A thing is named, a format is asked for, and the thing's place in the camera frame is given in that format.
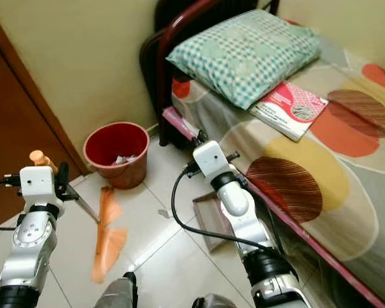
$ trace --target white tile floor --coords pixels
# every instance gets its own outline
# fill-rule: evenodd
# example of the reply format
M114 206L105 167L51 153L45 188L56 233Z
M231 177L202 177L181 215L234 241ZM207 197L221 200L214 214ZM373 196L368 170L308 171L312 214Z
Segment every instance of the white tile floor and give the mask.
M128 270L135 271L138 278L140 308L190 307L196 297L207 293L224 295L238 308L253 307L250 285L232 244L210 254L202 236L181 230L173 219L157 214L158 209L169 207L173 183L190 159L188 153L172 145L161 148L153 139L144 182L134 189L115 191L124 214L114 224L127 227L129 233L119 260L103 284L91 281L96 225L77 204L66 203L66 213L58 220L58 244L38 307L92 307L107 285ZM100 188L107 182L97 173L74 182L78 193L98 212ZM209 191L200 175L180 184L177 205L184 221L198 226L192 199ZM14 219L6 223L14 224ZM0 232L0 270L10 239L11 232ZM304 267L300 273L314 307L331 307L332 303L321 300L325 295L319 292L317 270Z

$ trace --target red bucket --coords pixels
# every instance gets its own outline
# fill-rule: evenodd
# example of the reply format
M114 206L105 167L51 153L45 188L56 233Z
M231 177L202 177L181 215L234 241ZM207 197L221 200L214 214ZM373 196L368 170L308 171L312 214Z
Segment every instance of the red bucket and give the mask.
M148 133L142 127L129 122L117 122L92 132L84 142L83 153L112 186L128 189L139 185L146 176L149 143ZM118 155L135 155L137 158L113 165Z

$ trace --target book cover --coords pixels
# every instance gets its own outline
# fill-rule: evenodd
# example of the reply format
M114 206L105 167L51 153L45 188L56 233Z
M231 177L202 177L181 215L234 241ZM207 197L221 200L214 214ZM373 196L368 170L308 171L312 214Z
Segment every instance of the book cover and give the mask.
M256 103L250 113L298 141L327 105L326 99L290 82L282 82Z

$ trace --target bedsheet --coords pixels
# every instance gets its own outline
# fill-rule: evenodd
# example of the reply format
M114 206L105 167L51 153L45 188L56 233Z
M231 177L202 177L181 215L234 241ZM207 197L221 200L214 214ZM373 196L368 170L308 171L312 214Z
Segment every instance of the bedsheet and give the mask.
M385 301L385 71L320 41L321 58L289 79L330 101L299 142L194 80L173 81L173 104Z

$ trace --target green checkered pillow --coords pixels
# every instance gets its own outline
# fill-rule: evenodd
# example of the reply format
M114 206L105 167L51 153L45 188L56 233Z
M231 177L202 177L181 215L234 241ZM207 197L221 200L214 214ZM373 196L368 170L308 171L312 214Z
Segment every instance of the green checkered pillow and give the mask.
M246 110L319 53L310 29L254 10L182 42L167 60Z

